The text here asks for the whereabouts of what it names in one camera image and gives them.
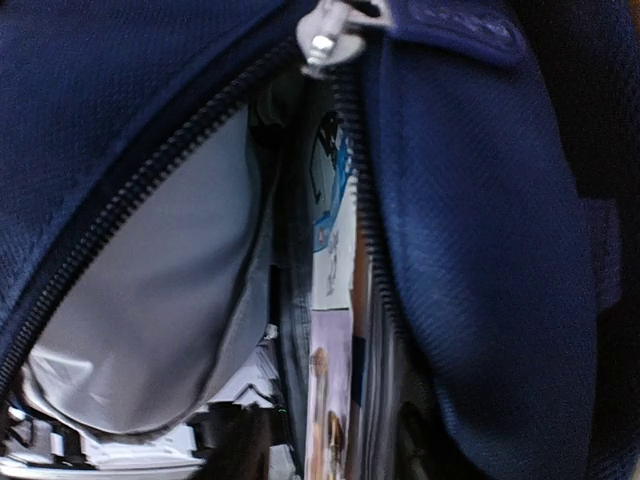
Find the dog cover book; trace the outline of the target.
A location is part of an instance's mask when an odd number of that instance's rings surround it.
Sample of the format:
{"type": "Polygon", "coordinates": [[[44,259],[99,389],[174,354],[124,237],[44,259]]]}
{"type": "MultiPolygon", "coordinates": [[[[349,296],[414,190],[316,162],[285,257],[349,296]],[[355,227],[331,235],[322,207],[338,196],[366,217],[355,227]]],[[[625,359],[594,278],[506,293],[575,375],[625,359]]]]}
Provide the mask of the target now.
{"type": "Polygon", "coordinates": [[[361,456],[366,269],[358,264],[352,141],[339,115],[320,116],[311,144],[311,341],[305,471],[354,479],[361,456]]]}

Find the navy blue backpack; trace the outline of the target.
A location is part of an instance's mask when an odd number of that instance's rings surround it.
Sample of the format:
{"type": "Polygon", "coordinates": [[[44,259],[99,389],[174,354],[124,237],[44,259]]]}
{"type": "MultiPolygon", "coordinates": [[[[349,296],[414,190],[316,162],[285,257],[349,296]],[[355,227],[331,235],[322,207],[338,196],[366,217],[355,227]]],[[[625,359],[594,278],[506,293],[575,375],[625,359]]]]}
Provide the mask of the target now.
{"type": "MultiPolygon", "coordinates": [[[[639,475],[635,1],[5,1],[1,457],[18,400],[140,444],[276,326],[308,479],[311,144],[352,141],[354,479],[639,475]]],[[[184,479],[268,479],[249,406],[184,479]]]]}

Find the white grey book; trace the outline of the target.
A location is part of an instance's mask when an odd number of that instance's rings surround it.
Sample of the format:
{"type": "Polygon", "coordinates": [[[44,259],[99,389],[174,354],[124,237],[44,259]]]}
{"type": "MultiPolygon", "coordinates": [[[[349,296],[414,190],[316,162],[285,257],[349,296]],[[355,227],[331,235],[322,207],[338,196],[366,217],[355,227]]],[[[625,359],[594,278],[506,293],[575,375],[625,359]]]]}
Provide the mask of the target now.
{"type": "Polygon", "coordinates": [[[227,427],[249,406],[265,410],[270,419],[266,478],[297,478],[275,365],[277,337],[276,326],[268,325],[263,340],[218,394],[186,422],[140,444],[93,439],[12,400],[2,478],[184,479],[206,461],[227,427]]]}

